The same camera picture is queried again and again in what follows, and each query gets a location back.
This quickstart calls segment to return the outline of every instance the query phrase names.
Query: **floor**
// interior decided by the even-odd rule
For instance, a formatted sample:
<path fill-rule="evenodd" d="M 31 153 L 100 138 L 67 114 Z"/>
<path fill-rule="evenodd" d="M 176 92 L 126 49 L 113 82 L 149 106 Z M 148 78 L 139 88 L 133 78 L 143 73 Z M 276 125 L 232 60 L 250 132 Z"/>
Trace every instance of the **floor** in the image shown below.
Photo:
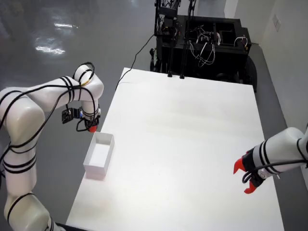
<path fill-rule="evenodd" d="M 201 0 L 199 14 L 223 17 L 224 4 L 225 0 Z M 100 129 L 123 68 L 131 66 L 135 53 L 153 32 L 154 0 L 2 0 L 0 89 L 72 76 L 79 64 L 91 61 L 105 85 L 99 101 Z M 154 45 L 152 39 L 139 54 L 135 68 L 149 70 L 149 50 Z M 267 139 L 286 128 L 286 123 L 261 48 L 253 45 L 250 56 L 257 67 L 256 99 Z M 57 110 L 37 146 L 38 182 L 34 193 L 60 223 L 66 222 L 70 212 L 92 138 L 87 132 L 76 133 L 75 126 L 75 122 L 62 125 L 61 110 Z M 6 131 L 0 131 L 0 149 L 8 142 Z M 294 230 L 294 224 L 298 231 L 307 230 L 308 192 L 300 169 L 281 174 L 275 186 L 285 230 Z M 0 208 L 4 208 L 5 200 L 2 184 Z M 3 216 L 0 229 L 10 230 Z"/>

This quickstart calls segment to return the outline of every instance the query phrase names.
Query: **white table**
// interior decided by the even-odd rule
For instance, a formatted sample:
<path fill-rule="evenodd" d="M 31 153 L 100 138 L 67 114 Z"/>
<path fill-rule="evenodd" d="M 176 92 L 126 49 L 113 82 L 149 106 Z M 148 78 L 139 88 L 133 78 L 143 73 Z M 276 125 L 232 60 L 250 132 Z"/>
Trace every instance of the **white table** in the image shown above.
<path fill-rule="evenodd" d="M 264 140 L 253 88 L 132 70 L 101 132 L 104 181 L 83 178 L 67 225 L 92 231 L 281 231 L 273 179 L 247 195 L 234 162 Z"/>

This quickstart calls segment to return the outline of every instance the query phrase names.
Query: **robotic arm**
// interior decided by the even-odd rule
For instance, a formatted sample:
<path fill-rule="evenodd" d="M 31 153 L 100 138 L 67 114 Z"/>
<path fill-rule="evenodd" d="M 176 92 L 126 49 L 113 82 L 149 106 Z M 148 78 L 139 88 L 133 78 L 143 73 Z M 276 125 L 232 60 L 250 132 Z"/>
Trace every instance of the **robotic arm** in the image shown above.
<path fill-rule="evenodd" d="M 308 129 L 303 134 L 296 128 L 287 128 L 253 149 L 235 162 L 234 171 L 244 172 L 243 183 L 249 181 L 244 192 L 253 193 L 262 182 L 273 175 L 308 164 Z"/>
<path fill-rule="evenodd" d="M 14 231 L 63 231 L 31 192 L 36 185 L 36 143 L 53 111 L 63 105 L 62 122 L 79 119 L 77 131 L 95 132 L 101 111 L 98 99 L 103 83 L 88 65 L 82 64 L 73 78 L 61 77 L 30 88 L 0 91 L 0 129 L 4 125 L 11 143 L 0 158 L 8 191 L 4 215 Z M 78 100 L 81 108 L 68 108 Z M 50 112 L 45 119 L 44 112 Z M 84 121 L 85 128 L 79 129 Z"/>

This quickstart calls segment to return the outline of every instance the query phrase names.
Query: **open white box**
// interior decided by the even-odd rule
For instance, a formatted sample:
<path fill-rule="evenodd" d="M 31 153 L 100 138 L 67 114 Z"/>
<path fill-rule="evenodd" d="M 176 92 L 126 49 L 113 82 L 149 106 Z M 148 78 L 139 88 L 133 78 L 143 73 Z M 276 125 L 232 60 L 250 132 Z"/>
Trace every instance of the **open white box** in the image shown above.
<path fill-rule="evenodd" d="M 87 178 L 102 180 L 105 177 L 114 145 L 112 134 L 94 133 L 83 162 Z"/>

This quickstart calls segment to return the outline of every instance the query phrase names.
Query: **white wall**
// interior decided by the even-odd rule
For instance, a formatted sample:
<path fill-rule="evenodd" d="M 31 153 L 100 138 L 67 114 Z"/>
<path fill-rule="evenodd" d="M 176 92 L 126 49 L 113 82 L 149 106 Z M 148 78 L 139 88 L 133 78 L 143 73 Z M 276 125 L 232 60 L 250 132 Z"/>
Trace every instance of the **white wall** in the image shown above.
<path fill-rule="evenodd" d="M 195 4 L 195 7 L 194 7 L 193 14 L 195 16 L 198 15 L 199 1 L 200 0 L 196 0 L 196 4 Z M 189 2 L 190 2 L 190 0 L 182 0 L 181 1 L 181 6 L 178 8 L 178 15 L 188 15 Z"/>
<path fill-rule="evenodd" d="M 302 131 L 308 123 L 307 11 L 306 0 L 277 0 L 261 43 L 286 123 Z"/>
<path fill-rule="evenodd" d="M 226 18 L 234 18 L 238 1 L 239 0 L 226 0 L 224 10 Z"/>
<path fill-rule="evenodd" d="M 248 28 L 252 42 L 262 42 L 274 3 L 275 0 L 238 0 L 234 18 Z"/>

